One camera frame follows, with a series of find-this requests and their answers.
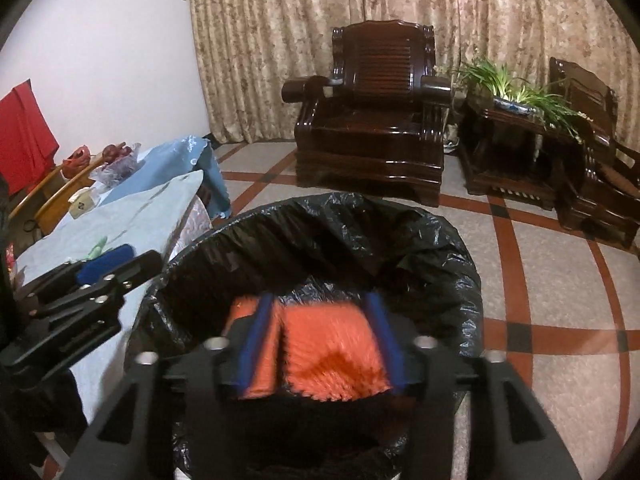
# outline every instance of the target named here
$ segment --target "bolt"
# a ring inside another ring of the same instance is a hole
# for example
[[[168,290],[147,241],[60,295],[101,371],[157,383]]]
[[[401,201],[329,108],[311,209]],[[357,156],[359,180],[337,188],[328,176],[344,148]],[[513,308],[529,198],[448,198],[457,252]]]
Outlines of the bolt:
[[[484,358],[490,363],[503,363],[504,354],[499,350],[487,350],[484,352]]]
[[[222,350],[229,345],[229,339],[226,337],[210,337],[202,345],[207,350]]]
[[[430,335],[419,335],[414,339],[414,344],[418,348],[429,349],[438,346],[438,340]]]
[[[139,365],[152,365],[158,361],[158,354],[155,352],[142,352],[136,356],[136,362]]]

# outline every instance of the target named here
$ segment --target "tiled floor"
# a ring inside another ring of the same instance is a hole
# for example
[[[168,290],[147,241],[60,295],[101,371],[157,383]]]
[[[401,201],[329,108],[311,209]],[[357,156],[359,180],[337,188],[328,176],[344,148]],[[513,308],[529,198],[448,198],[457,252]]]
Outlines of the tiled floor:
[[[235,213],[328,191],[296,187],[294,150],[293,142],[217,150]],[[426,209],[459,230],[478,267],[486,348],[507,353],[584,480],[596,480],[640,416],[638,258],[564,231],[553,211],[468,195],[453,156],[446,156],[440,207]],[[462,450],[465,406],[456,425]],[[466,478],[465,468],[456,457],[456,480]]]

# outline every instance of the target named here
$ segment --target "black square tile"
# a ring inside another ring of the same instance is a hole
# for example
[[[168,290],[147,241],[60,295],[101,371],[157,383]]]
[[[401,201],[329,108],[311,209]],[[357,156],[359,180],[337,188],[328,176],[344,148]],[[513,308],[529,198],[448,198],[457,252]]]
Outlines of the black square tile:
[[[509,218],[509,211],[507,208],[501,205],[489,204],[489,208],[491,209],[491,214],[493,216],[499,216],[500,218]]]
[[[529,354],[533,352],[530,324],[507,323],[507,351]]]
[[[629,341],[625,330],[618,330],[618,352],[629,352]]]

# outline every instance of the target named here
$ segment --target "beige floral curtain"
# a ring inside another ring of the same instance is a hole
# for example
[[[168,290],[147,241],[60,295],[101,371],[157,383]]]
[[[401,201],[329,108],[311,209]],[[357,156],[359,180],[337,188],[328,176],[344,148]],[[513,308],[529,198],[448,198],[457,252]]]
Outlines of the beige floral curtain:
[[[438,65],[474,50],[543,84],[550,56],[616,90],[618,137],[640,150],[640,55],[606,0],[189,0],[211,131],[221,142],[291,138],[280,88],[330,73],[332,27],[400,18],[434,25]]]

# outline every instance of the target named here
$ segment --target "black garbage bag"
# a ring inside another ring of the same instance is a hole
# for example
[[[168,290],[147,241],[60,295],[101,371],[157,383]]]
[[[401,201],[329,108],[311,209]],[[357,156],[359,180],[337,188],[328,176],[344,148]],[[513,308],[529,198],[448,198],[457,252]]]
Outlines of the black garbage bag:
[[[480,355],[480,278],[449,222],[420,208],[329,193],[254,209],[191,244],[149,288],[126,362],[142,351],[183,354],[219,335],[241,296],[270,291],[284,305],[359,302],[373,290],[418,332],[456,354]],[[273,396],[236,401],[227,413],[250,449],[251,478],[387,480],[399,472],[411,407],[391,394],[348,402]],[[401,431],[390,431],[398,421]],[[174,454],[187,473],[188,441],[178,418]]]

